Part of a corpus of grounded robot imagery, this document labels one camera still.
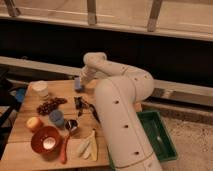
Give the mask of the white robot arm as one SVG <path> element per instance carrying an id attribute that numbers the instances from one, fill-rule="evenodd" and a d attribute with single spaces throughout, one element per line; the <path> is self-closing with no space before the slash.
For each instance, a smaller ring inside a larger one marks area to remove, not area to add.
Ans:
<path id="1" fill-rule="evenodd" d="M 98 71 L 107 75 L 96 85 L 94 97 L 115 170 L 163 171 L 134 108 L 136 102 L 153 93 L 152 75 L 134 66 L 109 61 L 103 52 L 86 53 L 83 61 L 83 85 Z"/>

